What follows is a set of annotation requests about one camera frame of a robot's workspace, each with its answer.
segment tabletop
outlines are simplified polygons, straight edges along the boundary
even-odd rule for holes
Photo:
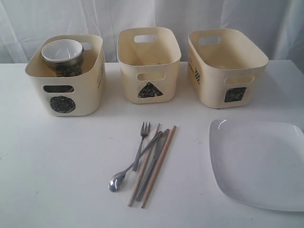
[[[250,104],[210,109],[180,64],[175,97],[136,105],[124,96],[118,63],[106,63],[98,110],[55,117],[43,109],[26,64],[0,64],[0,226],[2,228],[302,228],[303,213],[238,204],[218,188],[209,154],[213,119],[292,123],[304,129],[304,75],[289,60],[270,61]],[[143,121],[177,131],[145,209],[127,206],[109,179],[135,157]]]

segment knife blade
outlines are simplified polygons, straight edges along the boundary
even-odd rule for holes
[[[154,166],[155,166],[155,164],[156,164],[156,162],[157,162],[160,154],[162,153],[162,149],[163,149],[163,147],[164,147],[164,145],[165,145],[165,143],[167,141],[167,138],[169,136],[169,132],[170,132],[169,129],[165,130],[162,133],[161,138],[158,140],[158,142],[156,144],[156,148],[155,148],[155,151],[154,151],[154,154],[153,154],[152,161],[150,163],[150,166],[149,166],[149,168],[147,170],[147,173],[146,173],[146,175],[145,175],[145,177],[143,179],[143,182],[142,182],[142,184],[141,184],[141,186],[140,186],[140,188],[138,190],[138,193],[136,195],[136,198],[135,198],[135,200],[137,202],[140,202],[142,200],[144,191],[145,191],[145,189],[147,187],[147,184],[148,184],[148,182],[150,180],[150,176],[151,176],[151,174],[153,172]]]

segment bin handle cutout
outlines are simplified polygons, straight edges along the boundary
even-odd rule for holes
[[[156,41],[156,35],[136,35],[134,37],[135,43],[153,43]]]
[[[166,78],[165,73],[140,73],[136,76],[137,80],[139,81],[150,81],[150,82],[155,82],[155,81],[162,81]]]
[[[92,50],[93,45],[89,42],[80,42],[80,44],[84,47],[84,50]]]
[[[253,75],[246,75],[246,76],[235,76],[226,78],[224,81],[225,85],[242,85],[251,83],[255,77]]]
[[[47,93],[72,93],[74,87],[71,85],[44,85],[43,90]]]
[[[202,37],[199,39],[199,45],[219,44],[222,41],[221,37]]]

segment storage bin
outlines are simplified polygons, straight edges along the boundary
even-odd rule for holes
[[[42,48],[59,39],[74,39],[83,44],[83,74],[73,77],[56,77],[44,63]],[[51,115],[88,115],[100,104],[105,84],[105,55],[103,40],[95,35],[63,35],[47,40],[26,66],[40,100]]]
[[[129,101],[146,104],[174,97],[181,51],[171,30],[161,27],[124,30],[118,37],[117,55]]]
[[[234,29],[195,31],[188,43],[188,77],[200,101],[210,108],[247,105],[268,57]]]

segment plate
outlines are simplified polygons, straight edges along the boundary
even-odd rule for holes
[[[304,134],[297,126],[214,120],[209,146],[225,195],[253,207],[304,211]]]

